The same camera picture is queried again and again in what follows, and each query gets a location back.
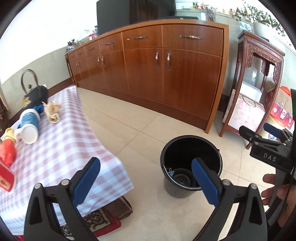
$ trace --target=human hand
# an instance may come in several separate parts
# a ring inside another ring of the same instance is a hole
[[[275,180],[276,180],[275,174],[265,174],[263,176],[263,181],[265,183],[275,184]],[[289,185],[290,184],[286,184],[286,185],[283,185],[278,188],[278,190],[276,192],[276,195],[278,198],[280,198],[281,200],[284,200],[286,198],[286,195],[287,195],[287,192],[289,189]],[[265,198],[262,200],[263,205],[269,205],[273,191],[274,191],[274,187],[271,187],[261,193],[261,197]],[[295,205],[296,205],[296,186],[292,185],[289,195],[288,195],[288,198],[287,198],[287,207],[283,210],[283,212],[281,213],[281,215],[278,219],[278,223],[281,228],[287,222]]]

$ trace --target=metal screw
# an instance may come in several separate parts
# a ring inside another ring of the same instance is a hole
[[[256,190],[256,189],[257,189],[256,184],[252,183],[252,184],[251,184],[251,188],[254,189],[254,190]]]
[[[35,184],[34,188],[35,188],[35,189],[39,189],[39,188],[41,188],[41,184],[40,184],[40,183]]]
[[[229,186],[229,185],[231,184],[231,182],[230,182],[229,180],[227,180],[227,179],[224,179],[224,180],[222,181],[222,183],[223,183],[225,186]]]
[[[64,179],[63,181],[62,181],[62,185],[63,186],[67,186],[68,184],[69,184],[69,180],[68,179]]]

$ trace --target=checkered tablecloth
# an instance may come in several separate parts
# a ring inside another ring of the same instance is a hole
[[[133,189],[133,184],[121,163],[105,149],[89,127],[82,109],[76,86],[70,86],[50,99],[61,104],[60,122],[50,123],[45,114],[39,123],[37,142],[15,144],[17,157],[11,170],[17,177],[13,194],[0,189],[0,216],[13,235],[23,235],[27,207],[36,183],[44,187],[71,179],[83,169],[91,157],[101,161],[101,171],[87,195],[78,206],[85,216],[123,196]],[[65,224],[61,210],[54,204],[58,220]]]

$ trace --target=television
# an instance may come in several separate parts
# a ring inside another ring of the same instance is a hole
[[[175,0],[99,0],[96,3],[98,32],[134,23],[173,18],[176,15]]]

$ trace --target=tile floor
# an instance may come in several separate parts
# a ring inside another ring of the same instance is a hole
[[[205,134],[199,128],[122,100],[81,88],[78,92],[90,127],[101,143],[123,162],[135,187],[125,195],[134,213],[122,221],[120,229],[100,240],[190,241],[198,234],[213,206],[201,191],[177,199],[163,187],[160,153],[168,141],[180,135],[202,136],[220,149],[221,179],[242,186],[256,183],[260,191],[271,186],[262,177],[275,173],[274,168],[251,158],[240,137],[228,132],[222,138],[218,136],[221,112],[217,112],[210,133]],[[234,205],[220,239],[227,235],[236,209]]]

